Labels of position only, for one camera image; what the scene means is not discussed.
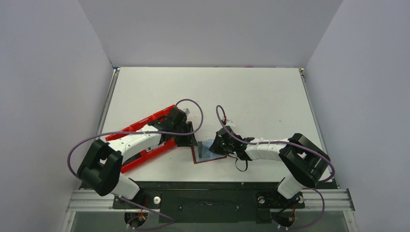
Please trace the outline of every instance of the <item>white table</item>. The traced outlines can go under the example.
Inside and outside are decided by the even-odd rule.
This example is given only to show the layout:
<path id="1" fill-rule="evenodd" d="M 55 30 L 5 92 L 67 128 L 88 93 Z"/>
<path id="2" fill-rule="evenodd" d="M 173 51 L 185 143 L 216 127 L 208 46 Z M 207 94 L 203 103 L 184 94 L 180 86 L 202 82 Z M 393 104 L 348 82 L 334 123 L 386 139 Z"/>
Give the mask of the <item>white table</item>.
<path id="1" fill-rule="evenodd" d="M 298 69 L 285 68 L 148 68 L 121 67 L 103 132 L 117 131 L 183 98 L 197 101 L 204 124 L 198 141 L 215 137 L 221 126 L 215 106 L 224 107 L 242 137 L 284 139 L 302 133 L 321 147 L 318 131 Z M 188 119 L 198 126 L 200 114 L 190 102 Z M 238 167 L 245 167 L 244 161 Z M 225 158 L 194 164 L 190 148 L 176 148 L 129 171 L 135 181 L 279 182 L 289 171 L 282 162 L 255 160 L 246 172 Z M 329 176 L 329 171 L 322 179 Z"/>

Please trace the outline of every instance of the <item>screw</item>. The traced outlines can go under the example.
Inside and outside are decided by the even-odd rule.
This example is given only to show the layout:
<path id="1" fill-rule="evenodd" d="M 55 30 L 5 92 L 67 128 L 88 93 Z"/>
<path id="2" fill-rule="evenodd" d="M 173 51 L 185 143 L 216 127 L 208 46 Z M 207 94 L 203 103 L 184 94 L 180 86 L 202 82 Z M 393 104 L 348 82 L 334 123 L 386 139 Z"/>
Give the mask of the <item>screw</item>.
<path id="1" fill-rule="evenodd" d="M 263 196 L 258 197 L 258 202 L 259 202 L 259 204 L 265 203 L 265 197 L 263 197 Z"/>
<path id="2" fill-rule="evenodd" d="M 302 197 L 302 196 L 300 196 L 300 197 L 299 197 L 299 201 L 298 201 L 298 202 L 302 204 L 302 203 L 303 203 L 303 201 L 305 201 L 305 200 L 303 199 L 303 197 Z"/>

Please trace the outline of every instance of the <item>gray wall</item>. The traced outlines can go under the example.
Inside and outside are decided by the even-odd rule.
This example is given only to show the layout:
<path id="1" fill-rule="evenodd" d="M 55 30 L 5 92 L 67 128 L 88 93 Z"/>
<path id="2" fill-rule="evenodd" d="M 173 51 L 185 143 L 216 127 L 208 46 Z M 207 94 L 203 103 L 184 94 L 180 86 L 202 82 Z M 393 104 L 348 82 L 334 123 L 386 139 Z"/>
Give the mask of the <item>gray wall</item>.
<path id="1" fill-rule="evenodd" d="M 306 67 L 336 178 L 363 232 L 408 231 L 410 1 L 344 0 Z"/>
<path id="2" fill-rule="evenodd" d="M 79 0 L 116 66 L 304 67 L 342 0 Z"/>
<path id="3" fill-rule="evenodd" d="M 0 230 L 59 231 L 112 68 L 76 0 L 2 0 L 0 22 Z"/>

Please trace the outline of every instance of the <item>purple cable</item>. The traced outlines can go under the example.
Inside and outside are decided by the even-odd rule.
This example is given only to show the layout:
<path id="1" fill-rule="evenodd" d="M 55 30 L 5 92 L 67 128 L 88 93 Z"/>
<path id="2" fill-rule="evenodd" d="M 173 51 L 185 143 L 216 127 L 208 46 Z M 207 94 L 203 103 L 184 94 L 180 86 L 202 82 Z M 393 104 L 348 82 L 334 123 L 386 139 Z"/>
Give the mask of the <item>purple cable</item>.
<path id="1" fill-rule="evenodd" d="M 309 226 L 315 224 L 316 222 L 318 222 L 318 221 L 323 217 L 323 214 L 324 214 L 324 198 L 323 198 L 323 195 L 322 195 L 319 191 L 317 191 L 316 189 L 314 189 L 314 188 L 304 188 L 304 189 L 310 189 L 310 190 L 313 190 L 313 191 L 315 191 L 315 192 L 317 192 L 317 193 L 319 194 L 319 196 L 321 197 L 321 200 L 322 200 L 322 211 L 321 211 L 321 214 L 319 215 L 319 217 L 318 217 L 317 219 L 315 219 L 315 220 L 312 221 L 311 223 L 308 223 L 308 224 L 302 225 L 302 226 L 288 227 L 288 230 L 297 230 L 297 229 L 303 229 L 303 228 L 309 227 Z"/>
<path id="2" fill-rule="evenodd" d="M 128 204 L 132 204 L 132 205 L 137 206 L 137 207 L 139 207 L 139 208 L 141 208 L 141 209 L 148 210 L 148 211 L 151 212 L 151 213 L 157 214 L 157 215 L 159 215 L 159 216 L 162 216 L 162 217 L 164 217 L 164 218 L 167 218 L 167 219 L 171 220 L 170 222 L 168 222 L 168 223 L 166 223 L 166 224 L 159 225 L 159 226 L 154 226 L 154 227 L 151 227 L 151 228 L 135 228 L 135 230 L 137 230 L 137 231 L 151 231 L 151 230 L 159 229 L 159 228 L 162 228 L 162 227 L 165 227 L 165 226 L 169 226 L 169 225 L 171 225 L 171 224 L 174 224 L 175 221 L 176 221 L 174 218 L 172 218 L 172 217 L 170 217 L 170 216 L 168 216 L 168 215 L 165 215 L 165 214 L 163 214 L 163 213 L 157 212 L 157 211 L 155 211 L 155 210 L 152 210 L 152 209 L 147 208 L 147 207 L 145 207 L 145 206 L 142 206 L 142 205 L 140 205 L 140 204 L 134 203 L 134 202 L 132 202 L 132 201 L 126 199 L 126 198 L 119 197 L 119 199 L 125 201 L 125 202 L 128 203 Z M 131 225 L 131 222 L 132 222 L 133 220 L 137 219 L 137 218 L 138 218 L 138 216 L 133 217 L 133 218 L 131 218 L 130 220 L 128 220 L 127 225 Z"/>
<path id="3" fill-rule="evenodd" d="M 250 143 L 250 142 L 246 142 L 246 141 L 244 141 L 244 140 L 238 139 L 235 135 L 233 135 L 232 133 L 230 133 L 229 130 L 226 128 L 226 126 L 223 124 L 223 122 L 222 122 L 222 120 L 221 120 L 221 118 L 220 118 L 220 115 L 219 115 L 219 112 L 218 112 L 218 108 L 220 108 L 220 109 L 222 110 L 222 112 L 223 112 L 224 115 L 225 115 L 225 110 L 222 108 L 221 105 L 217 105 L 217 107 L 216 107 L 216 112 L 217 112 L 218 121 L 219 121 L 219 123 L 222 125 L 222 127 L 226 130 L 226 132 L 228 133 L 228 135 L 230 135 L 232 138 L 234 138 L 235 140 L 237 140 L 237 141 L 239 141 L 239 142 L 241 142 L 241 143 L 243 143 L 243 144 L 257 145 L 257 143 Z M 316 151 L 314 151 L 314 150 L 312 150 L 312 149 L 309 149 L 309 148 L 307 148 L 307 147 L 301 146 L 301 145 L 299 145 L 299 144 L 295 144 L 295 143 L 291 143 L 291 142 L 286 142 L 286 141 L 260 142 L 259 144 L 288 144 L 288 145 L 292 145 L 292 146 L 298 147 L 298 148 L 300 148 L 300 149 L 302 149 L 302 150 L 305 150 L 305 151 L 307 151 L 307 152 L 310 152 L 310 153 L 312 153 L 312 154 L 315 155 L 315 156 L 318 156 L 319 158 L 321 158 L 322 160 L 324 160 L 324 161 L 327 163 L 327 165 L 329 165 L 329 167 L 332 169 L 332 173 L 330 173 L 330 176 L 329 176 L 328 178 L 322 180 L 322 181 L 319 181 L 319 182 L 326 182 L 326 181 L 332 179 L 333 176 L 335 175 L 335 168 L 333 167 L 333 165 L 331 164 L 331 162 L 330 162 L 328 159 L 326 159 L 324 156 L 322 156 L 319 152 L 316 152 Z"/>

